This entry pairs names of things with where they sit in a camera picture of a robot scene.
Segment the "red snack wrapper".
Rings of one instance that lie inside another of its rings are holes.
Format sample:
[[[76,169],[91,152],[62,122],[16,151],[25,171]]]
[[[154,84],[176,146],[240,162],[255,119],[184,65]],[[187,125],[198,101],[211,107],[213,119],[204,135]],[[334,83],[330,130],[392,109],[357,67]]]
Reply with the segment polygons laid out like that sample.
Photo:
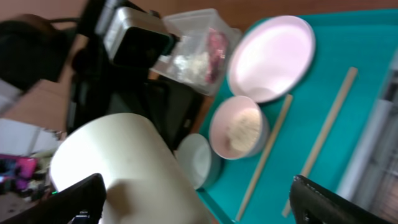
[[[208,65],[205,80],[207,83],[214,83],[219,70],[224,64],[226,52],[228,51],[229,40],[224,33],[209,29],[206,51],[208,53]]]

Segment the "small white cup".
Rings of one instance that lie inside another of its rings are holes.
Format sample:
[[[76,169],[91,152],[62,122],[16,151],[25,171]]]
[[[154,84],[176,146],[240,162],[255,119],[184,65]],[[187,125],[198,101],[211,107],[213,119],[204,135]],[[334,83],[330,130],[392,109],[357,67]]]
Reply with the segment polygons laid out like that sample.
[[[100,223],[211,223],[170,149],[141,115],[112,114],[85,124],[50,163],[58,191],[95,173],[106,188]]]

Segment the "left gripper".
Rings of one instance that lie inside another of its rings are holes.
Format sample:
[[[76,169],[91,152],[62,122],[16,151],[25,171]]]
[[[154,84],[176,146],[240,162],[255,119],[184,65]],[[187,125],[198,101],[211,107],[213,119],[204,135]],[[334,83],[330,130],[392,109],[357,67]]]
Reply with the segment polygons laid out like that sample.
[[[76,131],[109,111],[112,95],[132,82],[138,89],[147,79],[143,65],[116,65],[110,61],[103,43],[104,33],[121,7],[143,11],[127,0],[89,0],[77,23],[76,32],[88,42],[72,58],[72,80],[68,101],[66,130]]]

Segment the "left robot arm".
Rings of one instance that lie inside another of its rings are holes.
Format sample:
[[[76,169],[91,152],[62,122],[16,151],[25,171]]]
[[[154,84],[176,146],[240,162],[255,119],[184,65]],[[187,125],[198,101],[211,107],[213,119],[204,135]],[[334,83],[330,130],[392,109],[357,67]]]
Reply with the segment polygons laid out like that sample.
[[[22,90],[3,118],[72,133],[113,113],[119,96],[144,108],[148,68],[111,63],[94,32],[105,9],[104,1],[89,1],[77,26],[65,30],[33,14],[1,23],[1,79]]]

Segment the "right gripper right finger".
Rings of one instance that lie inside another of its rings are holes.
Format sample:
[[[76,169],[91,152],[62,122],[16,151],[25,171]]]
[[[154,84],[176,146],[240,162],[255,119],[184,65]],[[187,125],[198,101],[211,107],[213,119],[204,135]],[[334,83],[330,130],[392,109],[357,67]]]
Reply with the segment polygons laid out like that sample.
[[[354,192],[343,195],[318,185],[310,179],[296,175],[290,187],[289,199],[296,223],[388,223],[368,211],[379,192],[380,178],[364,177]]]

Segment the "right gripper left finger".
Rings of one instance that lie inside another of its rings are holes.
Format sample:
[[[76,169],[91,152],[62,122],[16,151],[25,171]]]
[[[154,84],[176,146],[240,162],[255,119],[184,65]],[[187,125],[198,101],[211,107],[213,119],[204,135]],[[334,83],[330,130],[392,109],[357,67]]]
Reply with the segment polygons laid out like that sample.
[[[103,177],[95,173],[3,222],[5,224],[98,224],[105,200],[106,189]]]

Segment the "white bowl with rice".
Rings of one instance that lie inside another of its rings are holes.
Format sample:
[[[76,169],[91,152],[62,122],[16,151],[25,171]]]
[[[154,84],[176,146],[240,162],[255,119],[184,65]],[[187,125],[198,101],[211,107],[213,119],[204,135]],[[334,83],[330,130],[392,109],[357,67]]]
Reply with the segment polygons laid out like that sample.
[[[269,122],[259,105],[246,96],[234,96],[215,111],[209,139],[220,157],[237,160],[261,152],[269,133]]]

